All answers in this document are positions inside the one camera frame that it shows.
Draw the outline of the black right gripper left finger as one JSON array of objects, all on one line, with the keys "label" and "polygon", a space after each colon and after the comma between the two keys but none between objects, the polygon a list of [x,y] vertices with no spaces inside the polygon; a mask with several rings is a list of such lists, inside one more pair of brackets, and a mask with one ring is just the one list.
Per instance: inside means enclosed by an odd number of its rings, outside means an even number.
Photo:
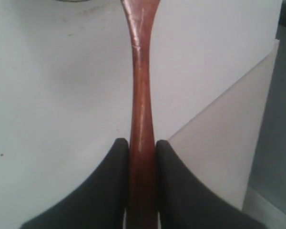
[{"label": "black right gripper left finger", "polygon": [[117,138],[95,171],[23,229],[121,229],[128,198],[129,146]]}]

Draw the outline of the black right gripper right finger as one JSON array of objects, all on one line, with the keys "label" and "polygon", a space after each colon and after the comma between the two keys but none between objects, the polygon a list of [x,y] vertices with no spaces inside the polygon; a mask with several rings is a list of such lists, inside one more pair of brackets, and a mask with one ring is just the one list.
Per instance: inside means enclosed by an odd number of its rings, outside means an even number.
[{"label": "black right gripper right finger", "polygon": [[170,143],[156,143],[158,200],[163,229],[263,229],[263,223],[230,205],[205,186]]}]

